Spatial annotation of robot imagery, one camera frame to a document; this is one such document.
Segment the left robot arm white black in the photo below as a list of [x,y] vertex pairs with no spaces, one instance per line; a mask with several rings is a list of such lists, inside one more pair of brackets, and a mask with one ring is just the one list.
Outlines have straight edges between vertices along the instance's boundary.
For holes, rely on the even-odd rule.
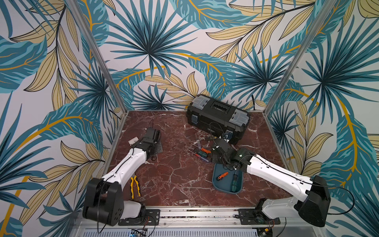
[[161,151],[161,132],[147,128],[146,133],[131,145],[125,158],[101,178],[93,178],[86,188],[83,218],[114,226],[120,220],[138,218],[143,205],[123,199],[123,189],[136,170]]

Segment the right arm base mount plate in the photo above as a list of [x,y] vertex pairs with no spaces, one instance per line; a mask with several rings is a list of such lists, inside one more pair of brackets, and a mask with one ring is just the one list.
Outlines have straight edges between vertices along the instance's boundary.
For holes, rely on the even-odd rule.
[[240,220],[241,225],[279,225],[280,219],[270,219],[259,210],[238,209],[235,218]]

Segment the blue red thin screwdriver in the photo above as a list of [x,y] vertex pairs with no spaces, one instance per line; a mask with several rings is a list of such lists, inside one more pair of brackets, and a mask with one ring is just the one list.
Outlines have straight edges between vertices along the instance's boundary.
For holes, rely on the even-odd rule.
[[191,153],[193,153],[193,154],[194,154],[197,158],[199,158],[200,160],[203,160],[203,161],[205,161],[205,162],[207,162],[207,163],[210,162],[207,158],[204,158],[203,156],[201,156],[201,155],[199,155],[199,154],[197,154],[197,153],[194,153],[194,152],[192,152],[192,151],[191,151]]

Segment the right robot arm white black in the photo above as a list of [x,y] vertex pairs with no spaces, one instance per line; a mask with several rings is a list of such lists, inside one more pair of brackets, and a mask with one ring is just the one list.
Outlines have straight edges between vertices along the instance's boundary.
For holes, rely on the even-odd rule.
[[329,187],[324,178],[313,178],[291,172],[269,162],[247,149],[234,149],[224,139],[214,139],[211,159],[214,163],[260,177],[288,192],[291,197],[265,199],[257,208],[269,219],[294,217],[324,227],[331,202]]

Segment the orange black small screwdriver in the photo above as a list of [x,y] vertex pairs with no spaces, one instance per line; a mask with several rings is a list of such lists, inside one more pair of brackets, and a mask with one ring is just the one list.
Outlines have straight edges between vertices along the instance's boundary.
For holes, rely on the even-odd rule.
[[227,172],[225,172],[225,173],[219,175],[219,176],[216,178],[216,180],[217,180],[217,181],[221,181],[221,180],[223,180],[226,176],[228,176],[229,173],[230,173],[230,171],[227,171]]

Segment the orange handle long screwdriver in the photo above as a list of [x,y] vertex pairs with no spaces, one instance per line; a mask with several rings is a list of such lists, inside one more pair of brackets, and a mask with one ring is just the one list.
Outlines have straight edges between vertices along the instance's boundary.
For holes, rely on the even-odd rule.
[[207,155],[210,155],[211,154],[211,151],[210,150],[207,150],[205,148],[201,148],[201,150],[198,148],[198,147],[195,147],[194,148],[194,151],[196,153],[201,153],[201,154],[207,154]]

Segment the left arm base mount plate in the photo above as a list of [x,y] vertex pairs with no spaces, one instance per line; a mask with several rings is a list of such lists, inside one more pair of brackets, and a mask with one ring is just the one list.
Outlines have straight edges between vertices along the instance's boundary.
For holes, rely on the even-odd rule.
[[160,209],[146,209],[135,218],[124,218],[119,226],[156,226],[160,221]]

